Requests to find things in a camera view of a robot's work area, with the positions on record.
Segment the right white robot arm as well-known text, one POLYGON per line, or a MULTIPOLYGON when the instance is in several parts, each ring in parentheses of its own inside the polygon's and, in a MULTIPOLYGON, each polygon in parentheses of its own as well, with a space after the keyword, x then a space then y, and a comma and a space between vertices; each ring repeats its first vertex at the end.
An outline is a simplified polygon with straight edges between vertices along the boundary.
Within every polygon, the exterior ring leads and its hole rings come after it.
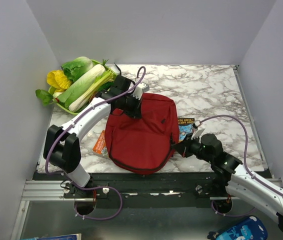
POLYGON ((246 201, 272 220, 283 232, 283 188, 258 175, 233 155, 224 151, 221 141, 207 133, 200 138, 186 137, 173 145, 182 157, 196 156, 208 162, 220 179, 211 184, 217 196, 228 193, 246 201))

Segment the red backpack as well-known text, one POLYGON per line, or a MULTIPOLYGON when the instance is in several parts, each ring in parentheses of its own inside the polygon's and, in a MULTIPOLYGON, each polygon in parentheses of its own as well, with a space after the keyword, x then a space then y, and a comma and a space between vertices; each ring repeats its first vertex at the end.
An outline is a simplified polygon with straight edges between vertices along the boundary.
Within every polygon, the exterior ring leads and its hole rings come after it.
POLYGON ((105 144, 109 158, 118 167, 139 175, 162 169, 179 141, 175 102, 164 95, 143 94, 141 118, 131 118, 120 109, 108 117, 105 144))

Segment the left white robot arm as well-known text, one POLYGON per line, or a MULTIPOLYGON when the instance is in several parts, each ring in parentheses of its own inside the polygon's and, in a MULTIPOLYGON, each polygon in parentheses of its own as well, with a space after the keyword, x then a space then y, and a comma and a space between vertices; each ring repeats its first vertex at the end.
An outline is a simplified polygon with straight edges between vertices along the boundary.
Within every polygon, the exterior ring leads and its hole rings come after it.
POLYGON ((45 171, 48 171, 49 163, 60 168, 75 184, 75 192, 82 198, 92 193, 93 186, 89 182, 90 174, 80 164, 80 143, 99 121, 115 109, 133 118, 141 117, 142 96, 149 86, 140 80, 133 87, 130 87, 131 83, 130 79, 117 75, 113 85, 108 90, 98 92, 73 119, 62 126, 53 124, 47 130, 43 150, 45 171))

